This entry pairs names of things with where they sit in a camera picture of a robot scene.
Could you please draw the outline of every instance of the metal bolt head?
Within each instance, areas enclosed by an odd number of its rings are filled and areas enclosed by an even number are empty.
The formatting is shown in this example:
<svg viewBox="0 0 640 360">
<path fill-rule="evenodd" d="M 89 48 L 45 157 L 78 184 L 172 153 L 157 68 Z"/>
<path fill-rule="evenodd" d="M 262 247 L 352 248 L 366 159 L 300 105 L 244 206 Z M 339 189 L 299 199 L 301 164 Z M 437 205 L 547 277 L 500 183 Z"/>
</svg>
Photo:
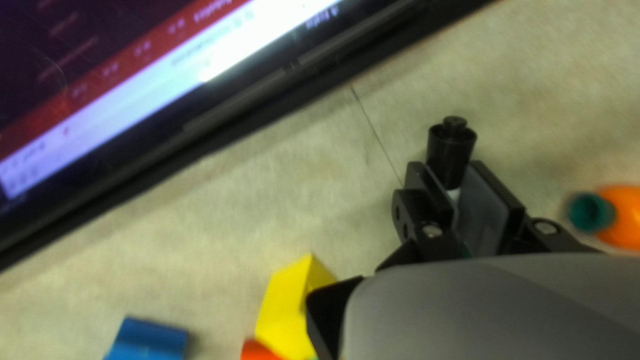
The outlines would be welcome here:
<svg viewBox="0 0 640 360">
<path fill-rule="evenodd" d="M 536 222 L 533 224 L 533 227 L 542 235 L 555 235 L 558 233 L 558 228 L 554 224 L 546 221 Z"/>
<path fill-rule="evenodd" d="M 467 120 L 459 116 L 448 116 L 442 121 L 442 135 L 446 138 L 458 138 L 465 134 Z"/>
<path fill-rule="evenodd" d="M 422 227 L 422 232 L 429 238 L 435 239 L 442 236 L 442 229 L 437 225 L 425 225 Z"/>
</svg>

